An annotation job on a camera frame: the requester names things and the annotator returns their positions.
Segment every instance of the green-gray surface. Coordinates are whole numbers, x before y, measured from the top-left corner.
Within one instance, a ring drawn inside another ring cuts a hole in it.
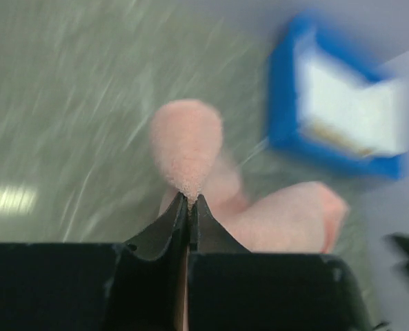
[[[0,188],[37,195],[29,214],[0,213],[0,241],[136,234],[164,189],[148,119],[167,101],[199,98],[223,113],[251,196],[315,179],[348,201],[337,253],[377,317],[358,183],[263,150],[268,50],[166,1],[0,0]]]

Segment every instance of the blue container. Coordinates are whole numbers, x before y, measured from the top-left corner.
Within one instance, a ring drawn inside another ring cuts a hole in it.
[[[283,41],[269,57],[267,130],[270,145],[346,174],[382,175],[393,179],[403,177],[404,154],[371,160],[353,159],[334,148],[311,141],[298,132],[293,50],[295,43],[313,28],[317,47],[348,64],[367,80],[376,83],[392,77],[387,72],[377,70],[377,64],[365,56],[365,52],[315,17],[306,12],[294,18]]]

